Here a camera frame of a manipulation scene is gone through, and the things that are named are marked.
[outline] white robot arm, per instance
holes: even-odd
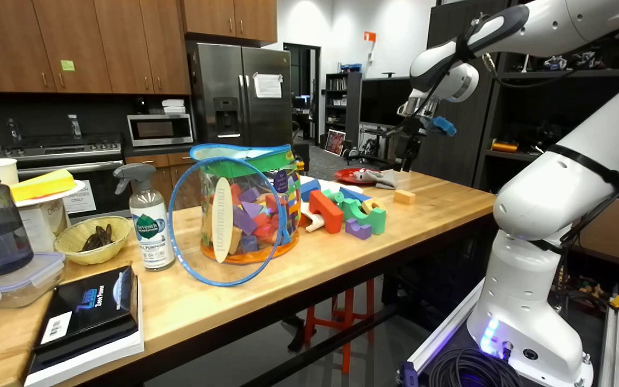
[[[619,0],[536,0],[512,6],[418,53],[406,119],[439,101],[464,101],[475,72],[459,62],[486,51],[553,57],[619,30]],[[579,333],[546,304],[560,239],[619,194],[619,94],[516,175],[497,196],[499,234],[466,329],[486,353],[508,358],[522,376],[553,387],[590,384]]]

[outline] bowl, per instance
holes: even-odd
[[[91,234],[95,234],[96,228],[107,228],[107,225],[111,225],[111,243],[84,251],[82,247],[85,245]],[[119,215],[96,215],[96,217],[89,217],[62,230],[54,241],[54,249],[65,253],[66,260],[75,264],[101,264],[101,263],[111,260],[123,249],[130,233],[133,233],[133,222],[119,217]]]

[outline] orange toy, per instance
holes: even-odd
[[[325,230],[337,234],[343,225],[343,214],[322,192],[310,194],[310,211],[325,217]]]

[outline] door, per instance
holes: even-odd
[[[54,91],[30,0],[0,0],[0,91]]]
[[[61,92],[110,92],[95,3],[34,0],[34,11]]]
[[[237,35],[252,42],[277,42],[277,0],[237,0]]]
[[[154,92],[188,94],[181,0],[140,0],[140,6]]]
[[[291,57],[243,48],[246,133],[250,140],[291,142],[293,101],[291,101]]]
[[[199,138],[241,138],[245,132],[245,94],[241,48],[199,44],[193,53],[193,94]]]
[[[237,0],[182,0],[187,32],[237,36],[235,3]]]
[[[136,0],[95,0],[114,92],[150,92],[141,9]]]

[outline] floor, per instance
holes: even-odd
[[[310,149],[310,176],[331,178],[341,165],[345,165],[343,159],[315,147]],[[366,287],[359,287],[355,293],[356,309],[366,304],[364,288]],[[329,302],[322,302],[315,311],[329,316]],[[329,336],[331,332],[320,327],[313,343]],[[295,358],[295,353],[286,348],[291,340],[293,333],[282,322],[275,322],[254,336],[152,379],[149,387],[243,384],[245,381],[252,381]],[[396,384],[396,370],[423,340],[425,332],[418,325],[396,316],[374,329],[374,347],[367,345],[367,337],[353,340],[353,373],[347,376],[341,376],[340,373],[337,350],[282,381],[279,387],[390,387]]]

